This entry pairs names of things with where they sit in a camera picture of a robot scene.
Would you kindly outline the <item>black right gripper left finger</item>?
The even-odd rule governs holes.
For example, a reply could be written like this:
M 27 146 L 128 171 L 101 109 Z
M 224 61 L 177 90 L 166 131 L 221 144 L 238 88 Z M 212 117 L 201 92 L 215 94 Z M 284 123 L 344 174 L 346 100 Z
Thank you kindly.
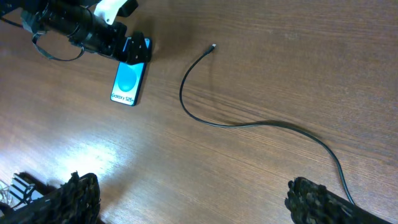
M 1 223 L 96 223 L 100 212 L 97 176 L 71 174 L 59 188 L 44 185 L 32 175 L 15 173 L 9 186 L 15 205 L 1 203 Z

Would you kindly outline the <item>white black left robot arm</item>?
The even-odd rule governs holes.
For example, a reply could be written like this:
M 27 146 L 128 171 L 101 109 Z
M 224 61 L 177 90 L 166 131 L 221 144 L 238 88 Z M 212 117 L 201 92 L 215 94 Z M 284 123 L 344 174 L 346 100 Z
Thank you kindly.
M 76 58 L 89 52 L 135 65 L 150 61 L 151 44 L 140 31 L 127 36 L 127 26 L 115 18 L 129 17 L 137 7 L 136 0 L 1 0 L 1 16 L 20 9 L 22 24 L 1 20 L 30 32 L 34 47 L 50 60 L 60 59 L 39 47 L 37 41 L 54 31 L 80 48 Z

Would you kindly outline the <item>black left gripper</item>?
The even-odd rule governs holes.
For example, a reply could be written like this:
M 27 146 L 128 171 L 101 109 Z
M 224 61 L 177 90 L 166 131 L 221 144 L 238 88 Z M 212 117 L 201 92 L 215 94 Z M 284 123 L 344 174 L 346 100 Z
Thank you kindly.
M 99 1 L 49 1 L 40 13 L 40 23 L 47 30 L 64 36 L 87 52 L 100 54 L 128 65 L 150 62 L 152 43 L 134 31 L 125 37 L 127 27 L 114 20 L 112 25 L 94 15 Z

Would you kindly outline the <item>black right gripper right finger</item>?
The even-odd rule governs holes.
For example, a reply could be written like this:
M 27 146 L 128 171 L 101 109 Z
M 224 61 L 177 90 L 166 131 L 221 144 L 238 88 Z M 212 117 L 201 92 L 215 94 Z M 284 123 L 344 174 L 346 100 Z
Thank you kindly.
M 288 187 L 285 206 L 295 224 L 391 224 L 304 177 Z

